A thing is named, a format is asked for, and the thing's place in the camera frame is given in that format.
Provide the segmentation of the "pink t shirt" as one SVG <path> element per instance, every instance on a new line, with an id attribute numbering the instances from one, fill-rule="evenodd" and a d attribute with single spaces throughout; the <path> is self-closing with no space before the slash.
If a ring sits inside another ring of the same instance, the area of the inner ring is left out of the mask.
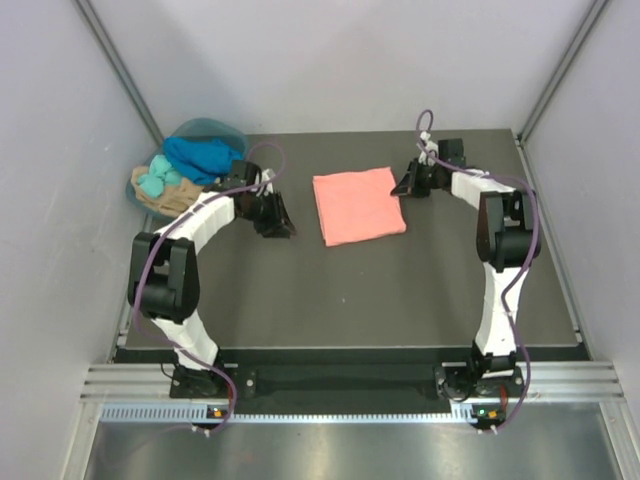
<path id="1" fill-rule="evenodd" d="M 391 195 L 389 167 L 315 176 L 312 186 L 325 245 L 402 234 L 407 226 L 399 199 Z"/>

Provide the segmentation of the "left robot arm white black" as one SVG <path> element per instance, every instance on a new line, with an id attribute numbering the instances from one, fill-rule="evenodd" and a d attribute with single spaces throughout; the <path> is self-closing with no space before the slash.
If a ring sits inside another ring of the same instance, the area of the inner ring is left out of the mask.
<path id="1" fill-rule="evenodd" d="M 175 220 L 134 238 L 127 291 L 134 326 L 144 316 L 162 332 L 177 357 L 173 381 L 204 397 L 233 398 L 235 388 L 198 312 L 198 254 L 237 219 L 251 222 L 264 238 L 291 238 L 296 229 L 273 186 L 279 175 L 234 161 L 227 176 L 205 187 Z"/>

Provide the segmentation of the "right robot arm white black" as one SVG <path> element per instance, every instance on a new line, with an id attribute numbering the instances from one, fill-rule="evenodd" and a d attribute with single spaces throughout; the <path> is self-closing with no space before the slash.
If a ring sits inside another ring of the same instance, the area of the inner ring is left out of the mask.
<path id="1" fill-rule="evenodd" d="M 423 131 L 417 146 L 419 156 L 410 161 L 391 195 L 426 198 L 442 190 L 477 212 L 475 245 L 485 275 L 480 326 L 466 365 L 442 367 L 437 373 L 440 394 L 463 402 L 521 379 L 514 326 L 524 280 L 540 252 L 537 201 L 526 184 L 517 189 L 468 167 L 460 138 L 434 142 Z"/>

